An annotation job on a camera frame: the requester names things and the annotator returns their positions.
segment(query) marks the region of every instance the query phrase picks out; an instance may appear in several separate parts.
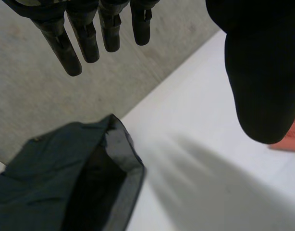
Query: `gray concrete surface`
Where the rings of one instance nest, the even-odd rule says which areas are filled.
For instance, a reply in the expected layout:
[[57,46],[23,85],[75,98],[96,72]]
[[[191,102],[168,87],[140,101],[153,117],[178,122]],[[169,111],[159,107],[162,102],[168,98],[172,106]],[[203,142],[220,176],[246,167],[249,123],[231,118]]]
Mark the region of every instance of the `gray concrete surface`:
[[71,121],[124,116],[217,30],[204,0],[161,0],[153,9],[151,41],[138,47],[129,6],[121,14],[121,48],[106,53],[95,18],[100,60],[68,76],[41,32],[0,1],[0,161],[7,163],[28,138]]

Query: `orange object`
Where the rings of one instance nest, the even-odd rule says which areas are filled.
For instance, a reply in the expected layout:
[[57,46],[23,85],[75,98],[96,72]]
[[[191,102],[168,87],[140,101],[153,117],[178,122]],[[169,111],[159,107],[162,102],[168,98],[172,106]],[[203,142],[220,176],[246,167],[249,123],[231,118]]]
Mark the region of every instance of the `orange object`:
[[272,149],[295,151],[295,121],[286,136],[278,143],[269,146]]

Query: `black glove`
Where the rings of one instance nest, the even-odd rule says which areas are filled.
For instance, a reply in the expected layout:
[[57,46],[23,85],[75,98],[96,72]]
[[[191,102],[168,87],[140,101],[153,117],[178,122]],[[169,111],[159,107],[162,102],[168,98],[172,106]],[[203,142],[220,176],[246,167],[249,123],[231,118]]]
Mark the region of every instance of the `black glove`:
[[[3,0],[23,17],[30,18],[42,31],[65,71],[76,76],[82,72],[81,64],[64,29],[64,12],[75,32],[86,62],[99,59],[93,18],[98,10],[103,40],[108,52],[120,47],[119,13],[129,0]],[[131,0],[133,30],[136,43],[149,42],[151,9],[159,0]]]

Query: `white floor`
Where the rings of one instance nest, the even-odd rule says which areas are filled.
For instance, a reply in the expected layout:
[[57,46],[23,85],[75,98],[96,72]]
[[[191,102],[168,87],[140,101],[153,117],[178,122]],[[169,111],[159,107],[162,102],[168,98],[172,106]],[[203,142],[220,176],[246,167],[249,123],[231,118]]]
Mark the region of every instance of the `white floor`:
[[124,117],[148,176],[129,231],[295,231],[295,153],[241,129],[223,32]]

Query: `green fabric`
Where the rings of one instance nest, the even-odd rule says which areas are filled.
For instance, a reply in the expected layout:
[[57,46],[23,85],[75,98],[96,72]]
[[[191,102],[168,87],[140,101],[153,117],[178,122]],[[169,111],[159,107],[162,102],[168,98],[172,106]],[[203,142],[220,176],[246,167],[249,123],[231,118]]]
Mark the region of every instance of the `green fabric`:
[[113,119],[29,140],[0,174],[0,231],[61,230],[76,181]]

